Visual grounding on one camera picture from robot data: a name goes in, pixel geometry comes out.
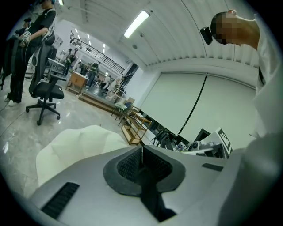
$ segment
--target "wooden platform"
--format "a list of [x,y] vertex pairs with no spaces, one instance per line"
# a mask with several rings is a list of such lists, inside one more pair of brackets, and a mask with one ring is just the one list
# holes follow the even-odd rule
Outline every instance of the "wooden platform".
[[86,103],[88,103],[92,106],[95,106],[97,108],[100,108],[104,111],[110,112],[110,113],[112,112],[113,108],[115,107],[114,103],[111,103],[111,102],[109,102],[105,99],[102,99],[100,97],[92,96],[90,94],[81,95],[79,97],[79,100],[86,102]]

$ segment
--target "ceiling light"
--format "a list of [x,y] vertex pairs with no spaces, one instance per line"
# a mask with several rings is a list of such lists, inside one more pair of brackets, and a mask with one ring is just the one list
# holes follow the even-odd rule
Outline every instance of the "ceiling light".
[[140,15],[132,22],[128,30],[124,33],[126,38],[129,38],[132,33],[149,17],[149,14],[146,11],[142,11]]
[[60,5],[64,5],[63,0],[58,0],[58,2],[59,2]]

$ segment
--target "black grille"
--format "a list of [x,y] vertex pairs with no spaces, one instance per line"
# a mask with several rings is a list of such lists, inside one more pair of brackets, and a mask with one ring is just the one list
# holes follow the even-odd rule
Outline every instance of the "black grille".
[[57,219],[78,188],[77,184],[66,183],[41,210]]

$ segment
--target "black office chair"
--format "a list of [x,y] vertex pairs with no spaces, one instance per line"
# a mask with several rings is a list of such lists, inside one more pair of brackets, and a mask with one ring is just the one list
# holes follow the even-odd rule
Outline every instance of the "black office chair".
[[60,113],[57,112],[56,104],[55,103],[47,103],[46,101],[49,99],[50,102],[52,102],[54,99],[63,99],[64,93],[63,89],[56,85],[56,82],[58,80],[66,81],[66,79],[59,77],[57,75],[50,75],[50,81],[47,82],[40,82],[40,80],[43,78],[44,70],[46,68],[48,59],[46,58],[47,53],[51,50],[51,45],[55,41],[55,35],[54,32],[47,36],[43,41],[39,49],[38,58],[34,56],[32,61],[35,67],[34,76],[32,78],[29,92],[32,97],[38,98],[40,97],[41,100],[38,100],[36,105],[28,106],[26,107],[26,112],[28,113],[30,109],[32,108],[42,108],[39,120],[37,121],[37,125],[41,125],[42,119],[43,119],[43,112],[45,109],[48,109],[49,111],[52,111],[53,113],[57,114],[57,119],[60,119]]

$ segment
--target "floor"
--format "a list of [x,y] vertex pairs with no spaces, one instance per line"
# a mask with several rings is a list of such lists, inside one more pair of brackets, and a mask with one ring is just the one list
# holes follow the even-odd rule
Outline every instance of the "floor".
[[67,91],[64,91],[64,99],[54,100],[61,119],[57,120],[55,114],[45,111],[42,125],[38,126],[36,121],[40,110],[25,112],[26,106],[37,102],[28,92],[30,81],[25,81],[22,102],[14,107],[3,101],[4,95],[9,92],[9,83],[8,77],[0,91],[0,170],[10,188],[24,197],[28,198],[38,187],[37,154],[65,129],[100,125],[118,133],[126,142],[121,125],[118,126],[119,121],[115,121],[116,116],[79,101],[75,94]]

